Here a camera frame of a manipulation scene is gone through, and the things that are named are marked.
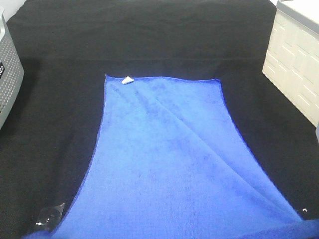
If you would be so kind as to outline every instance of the black fabric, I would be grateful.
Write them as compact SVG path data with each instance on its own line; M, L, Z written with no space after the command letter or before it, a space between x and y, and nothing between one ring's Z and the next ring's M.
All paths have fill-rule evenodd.
M258 162L305 219L318 218L315 127L262 74L275 11L267 0L27 1L8 22L25 76L0 130L0 238L25 234L45 206L70 206L105 74L221 79Z

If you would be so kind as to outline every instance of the blue microfiber towel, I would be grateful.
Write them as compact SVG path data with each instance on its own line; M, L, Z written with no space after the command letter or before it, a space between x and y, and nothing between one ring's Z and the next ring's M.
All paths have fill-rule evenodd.
M122 80L107 76L90 167L63 221L42 237L319 234L319 221L303 221L256 162L227 111L219 80Z

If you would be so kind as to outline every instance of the towel label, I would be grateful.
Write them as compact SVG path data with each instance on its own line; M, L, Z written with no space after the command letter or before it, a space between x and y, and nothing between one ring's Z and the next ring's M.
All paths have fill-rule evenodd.
M0 79L1 79L2 75L4 74L4 70L5 70L4 65L2 62L0 62Z
M131 77L127 76L124 80L122 80L122 84L125 85L133 81L134 80Z

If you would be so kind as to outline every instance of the gray plastic basket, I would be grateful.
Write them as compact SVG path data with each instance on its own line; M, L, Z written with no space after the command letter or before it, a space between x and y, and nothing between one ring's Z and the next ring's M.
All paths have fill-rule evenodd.
M0 7L0 128L12 108L24 75L3 12Z

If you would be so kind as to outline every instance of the storage box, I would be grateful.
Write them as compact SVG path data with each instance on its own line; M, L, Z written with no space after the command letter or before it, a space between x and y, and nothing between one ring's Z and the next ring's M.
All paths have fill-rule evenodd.
M19 92L24 71L0 7L0 128Z
M263 73L311 123L318 125L318 0L278 1Z

